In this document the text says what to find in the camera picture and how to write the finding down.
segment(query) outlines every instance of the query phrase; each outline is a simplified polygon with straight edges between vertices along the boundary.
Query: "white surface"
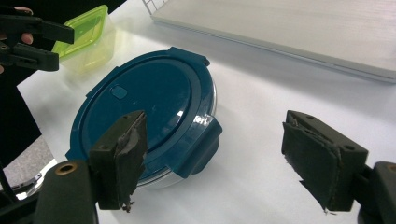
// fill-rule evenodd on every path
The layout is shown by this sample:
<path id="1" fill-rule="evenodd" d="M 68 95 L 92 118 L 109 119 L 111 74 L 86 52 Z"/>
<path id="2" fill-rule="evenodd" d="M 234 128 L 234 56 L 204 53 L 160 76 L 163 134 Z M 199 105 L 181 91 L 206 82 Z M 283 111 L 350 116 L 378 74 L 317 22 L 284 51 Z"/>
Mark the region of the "white surface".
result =
<path id="1" fill-rule="evenodd" d="M 352 77 L 263 49 L 155 24 L 139 0 L 110 15 L 113 59 L 76 76 L 37 72 L 19 89 L 57 161 L 69 149 L 72 122 L 85 94 L 111 69 L 172 46 L 205 55 L 218 90 L 223 127 L 217 154 L 198 175 L 165 189 L 138 189 L 130 214 L 100 211 L 101 223 L 356 223 L 325 215 L 280 152 L 288 109 L 328 123 L 370 150 L 368 164 L 396 161 L 396 86 Z"/>
<path id="2" fill-rule="evenodd" d="M 152 18 L 396 81 L 395 10 L 395 0 L 169 0 Z"/>

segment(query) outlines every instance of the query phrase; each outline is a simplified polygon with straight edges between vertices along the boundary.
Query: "white table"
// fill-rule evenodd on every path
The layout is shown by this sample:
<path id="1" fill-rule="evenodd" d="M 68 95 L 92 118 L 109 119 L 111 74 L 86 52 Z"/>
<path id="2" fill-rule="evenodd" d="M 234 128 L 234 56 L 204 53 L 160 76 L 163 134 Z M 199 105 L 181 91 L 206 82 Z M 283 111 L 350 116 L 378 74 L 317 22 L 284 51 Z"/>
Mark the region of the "white table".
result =
<path id="1" fill-rule="evenodd" d="M 113 67 L 172 46 L 205 55 L 223 127 L 217 154 L 198 175 L 165 189 L 138 189 L 131 214 L 100 211 L 101 223 L 356 223 L 352 212 L 325 215 L 280 152 L 289 109 L 316 116 L 370 150 L 367 164 L 396 161 L 396 86 L 214 36 L 154 23 L 139 0 L 110 15 L 116 53 L 77 76 L 37 72 L 19 90 L 57 161 L 85 94 Z"/>

